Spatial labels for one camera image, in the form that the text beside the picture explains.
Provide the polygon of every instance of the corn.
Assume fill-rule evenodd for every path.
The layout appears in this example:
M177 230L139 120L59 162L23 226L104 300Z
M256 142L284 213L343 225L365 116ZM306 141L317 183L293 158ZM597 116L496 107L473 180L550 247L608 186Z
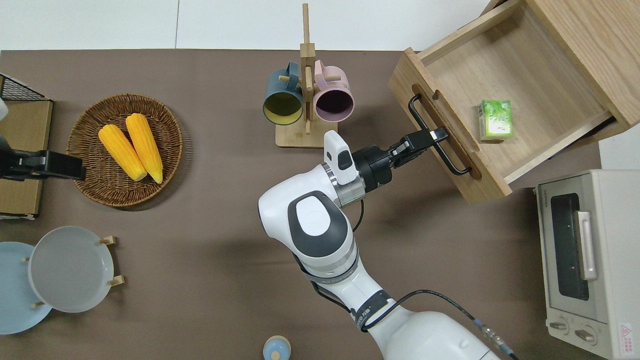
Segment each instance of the corn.
M113 159L133 181L142 180L147 176L147 171L136 151L117 126L112 124L103 126L98 131L98 137Z
M160 152L158 152L158 146L154 140L154 136L149 128L147 118L139 113L133 113L127 117L127 130L133 147L136 148L136 152L142 161L142 165L158 183L162 183L162 160L160 159Z

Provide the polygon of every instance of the light blue plate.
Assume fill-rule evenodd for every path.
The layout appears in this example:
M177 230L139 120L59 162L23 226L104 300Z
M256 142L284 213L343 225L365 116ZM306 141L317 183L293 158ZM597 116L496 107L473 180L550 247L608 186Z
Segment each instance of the light blue plate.
M41 322L51 306L35 309L40 299L29 285L29 263L22 258L31 256L33 246L6 241L0 243L0 335L25 331Z

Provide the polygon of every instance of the oven door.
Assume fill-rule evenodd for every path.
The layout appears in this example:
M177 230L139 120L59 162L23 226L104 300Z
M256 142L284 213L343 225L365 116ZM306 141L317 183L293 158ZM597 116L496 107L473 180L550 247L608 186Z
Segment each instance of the oven door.
M590 174L540 184L549 307L607 323Z

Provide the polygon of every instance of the wooden mug stand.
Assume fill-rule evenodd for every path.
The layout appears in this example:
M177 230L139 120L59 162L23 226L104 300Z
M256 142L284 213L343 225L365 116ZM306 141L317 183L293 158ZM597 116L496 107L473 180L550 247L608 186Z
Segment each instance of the wooden mug stand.
M338 124L321 120L314 108L314 65L316 45L309 41L309 6L302 4L305 42L300 44L300 79L302 85L302 118L291 125L276 125L279 147L324 147L324 133L338 131Z

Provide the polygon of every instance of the cable connector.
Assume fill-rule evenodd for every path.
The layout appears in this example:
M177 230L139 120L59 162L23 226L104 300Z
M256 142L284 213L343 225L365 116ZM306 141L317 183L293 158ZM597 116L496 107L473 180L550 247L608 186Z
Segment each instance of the cable connector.
M504 340L495 331L491 330L488 326L483 324L482 321L480 321L478 319L474 320L474 325L477 326L478 329L480 329L480 332L482 332L482 335L489 342L494 344L495 347L499 348L500 351L502 351L505 355L507 355L509 357L513 357L514 356L513 350L511 350L511 348L509 348L507 346L507 344L504 342Z

